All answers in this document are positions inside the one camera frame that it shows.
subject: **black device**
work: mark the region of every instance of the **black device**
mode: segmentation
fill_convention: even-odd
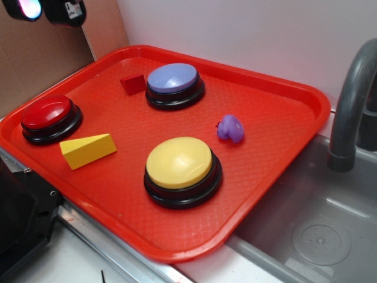
[[[2,0],[7,13],[15,19],[36,21],[45,12],[54,25],[80,27],[87,17],[83,0]]]
[[[0,158],[0,282],[49,242],[61,195],[30,170]]]

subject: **button cap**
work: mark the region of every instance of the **button cap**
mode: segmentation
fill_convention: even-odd
[[[155,69],[148,76],[149,87],[158,93],[176,93],[193,85],[197,71],[189,64],[174,63]]]
[[[211,150],[193,137],[167,140],[152,150],[146,169],[150,179],[165,189],[182,189],[204,179],[212,166]]]
[[[45,97],[25,109],[21,123],[29,129],[43,129],[62,120],[71,108],[72,102],[66,96]]]

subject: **sink drain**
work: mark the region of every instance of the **sink drain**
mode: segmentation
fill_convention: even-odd
[[[316,265],[337,264],[348,256],[351,249],[348,233],[322,218],[299,224],[293,231],[292,242],[303,259]]]

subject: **yellow block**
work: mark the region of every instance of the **yellow block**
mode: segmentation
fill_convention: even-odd
[[[110,134],[62,141],[60,149],[72,170],[117,151]]]

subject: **gray sink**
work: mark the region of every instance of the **gray sink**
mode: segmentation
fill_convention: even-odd
[[[227,244],[286,282],[376,282],[377,157],[333,172],[328,144],[316,136]]]

